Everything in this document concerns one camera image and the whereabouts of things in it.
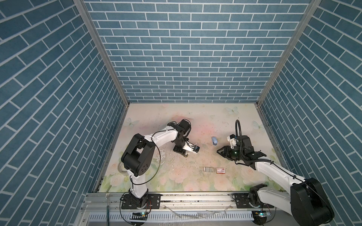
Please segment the beige stapler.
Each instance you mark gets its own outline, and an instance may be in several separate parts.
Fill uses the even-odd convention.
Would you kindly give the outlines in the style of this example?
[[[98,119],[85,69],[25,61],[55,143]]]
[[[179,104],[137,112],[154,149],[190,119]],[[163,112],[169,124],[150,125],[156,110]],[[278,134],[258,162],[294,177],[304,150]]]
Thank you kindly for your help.
[[[183,150],[183,151],[182,151],[182,156],[183,156],[183,157],[188,157],[188,152],[187,152],[186,150]]]

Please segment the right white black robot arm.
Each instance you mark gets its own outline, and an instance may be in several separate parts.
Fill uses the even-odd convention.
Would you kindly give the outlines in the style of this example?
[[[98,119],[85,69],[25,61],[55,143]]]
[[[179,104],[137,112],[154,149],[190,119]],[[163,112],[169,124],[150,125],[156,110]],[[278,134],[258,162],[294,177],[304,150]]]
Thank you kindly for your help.
[[[217,150],[221,157],[266,175],[283,189],[270,189],[266,184],[250,188],[248,200],[251,206],[274,206],[293,216],[301,226],[319,226],[334,219],[335,213],[317,179],[299,176],[278,165],[263,152],[255,151],[248,136],[232,134],[227,140],[230,144]]]

